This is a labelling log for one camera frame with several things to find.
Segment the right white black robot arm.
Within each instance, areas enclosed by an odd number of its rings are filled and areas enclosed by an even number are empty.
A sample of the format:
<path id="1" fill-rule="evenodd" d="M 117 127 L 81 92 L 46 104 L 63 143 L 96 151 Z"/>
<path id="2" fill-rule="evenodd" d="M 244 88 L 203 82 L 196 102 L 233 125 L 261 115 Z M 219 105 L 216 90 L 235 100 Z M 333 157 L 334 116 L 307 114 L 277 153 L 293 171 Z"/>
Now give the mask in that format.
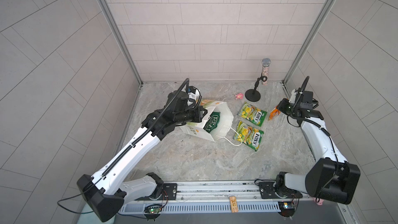
<path id="1" fill-rule="evenodd" d="M 318 101 L 307 91 L 309 77 L 283 99 L 277 110 L 287 120 L 295 120 L 315 158 L 315 165 L 305 175 L 280 172 L 275 180 L 257 179 L 262 199 L 299 199 L 306 194 L 317 201 L 328 200 L 340 204 L 351 203 L 360 179 L 360 169 L 351 164 L 334 144 L 326 129 L 324 118 L 316 108 Z"/>

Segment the green Fox's candy bag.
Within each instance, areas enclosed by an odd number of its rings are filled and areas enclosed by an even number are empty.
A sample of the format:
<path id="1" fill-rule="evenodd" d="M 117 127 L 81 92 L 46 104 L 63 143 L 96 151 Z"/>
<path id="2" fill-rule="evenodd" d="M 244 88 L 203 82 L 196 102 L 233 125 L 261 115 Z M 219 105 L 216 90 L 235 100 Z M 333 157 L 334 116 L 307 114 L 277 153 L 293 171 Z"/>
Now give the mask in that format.
<path id="1" fill-rule="evenodd" d="M 245 102 L 238 115 L 250 121 L 252 124 L 261 127 L 267 116 L 267 112 Z"/>
<path id="2" fill-rule="evenodd" d="M 234 140 L 239 141 L 254 151 L 258 151 L 264 132 L 240 121 L 237 125 Z"/>

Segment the orange Fox's candy bag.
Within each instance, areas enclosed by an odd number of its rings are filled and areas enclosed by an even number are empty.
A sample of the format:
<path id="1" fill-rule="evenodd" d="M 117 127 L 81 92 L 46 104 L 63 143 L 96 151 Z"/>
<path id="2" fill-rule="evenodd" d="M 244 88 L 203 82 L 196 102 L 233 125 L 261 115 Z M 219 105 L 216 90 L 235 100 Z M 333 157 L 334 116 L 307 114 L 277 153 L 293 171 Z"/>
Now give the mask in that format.
<path id="1" fill-rule="evenodd" d="M 276 116 L 279 116 L 280 113 L 281 113 L 280 110 L 278 110 L 277 108 L 274 108 L 274 109 L 270 112 L 268 119 L 269 119 L 269 120 L 273 120 Z"/>

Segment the white paper shopping bag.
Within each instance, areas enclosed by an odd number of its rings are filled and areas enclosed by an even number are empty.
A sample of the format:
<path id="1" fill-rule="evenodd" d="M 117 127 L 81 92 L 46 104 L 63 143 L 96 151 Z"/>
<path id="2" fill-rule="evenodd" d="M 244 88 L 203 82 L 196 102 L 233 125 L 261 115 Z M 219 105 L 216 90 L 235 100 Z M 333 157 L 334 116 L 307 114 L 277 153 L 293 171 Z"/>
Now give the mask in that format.
<path id="1" fill-rule="evenodd" d="M 234 116 L 227 102 L 202 100 L 200 106 L 207 110 L 207 114 L 200 123 L 188 122 L 186 125 L 181 126 L 183 133 L 212 142 L 224 139 L 233 146 L 242 144 L 241 138 L 238 138 L 239 144 L 234 144 L 227 138 L 229 131 L 237 134 L 232 128 Z"/>

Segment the dark green snack bag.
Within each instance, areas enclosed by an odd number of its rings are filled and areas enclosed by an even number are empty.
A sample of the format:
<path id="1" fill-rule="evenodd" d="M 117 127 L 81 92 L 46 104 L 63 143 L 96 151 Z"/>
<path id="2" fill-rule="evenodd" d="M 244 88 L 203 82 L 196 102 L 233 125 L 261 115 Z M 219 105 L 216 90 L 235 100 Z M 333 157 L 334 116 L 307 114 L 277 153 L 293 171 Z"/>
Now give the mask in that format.
<path id="1" fill-rule="evenodd" d="M 203 129 L 210 133 L 217 128 L 220 121 L 220 112 L 212 112 Z"/>

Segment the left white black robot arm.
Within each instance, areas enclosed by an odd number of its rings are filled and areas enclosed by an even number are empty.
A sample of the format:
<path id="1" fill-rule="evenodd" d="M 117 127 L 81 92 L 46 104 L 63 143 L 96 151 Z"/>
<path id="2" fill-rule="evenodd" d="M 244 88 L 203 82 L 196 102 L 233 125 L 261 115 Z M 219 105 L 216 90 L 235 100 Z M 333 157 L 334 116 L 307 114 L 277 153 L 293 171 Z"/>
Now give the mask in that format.
<path id="1" fill-rule="evenodd" d="M 166 105 L 149 114 L 133 138 L 93 175 L 84 174 L 77 186 L 80 196 L 103 223 L 112 219 L 128 202 L 140 198 L 160 199 L 164 181 L 155 173 L 123 185 L 124 179 L 154 146 L 176 127 L 200 123 L 207 110 L 200 105 L 199 89 L 185 79 L 168 95 Z"/>

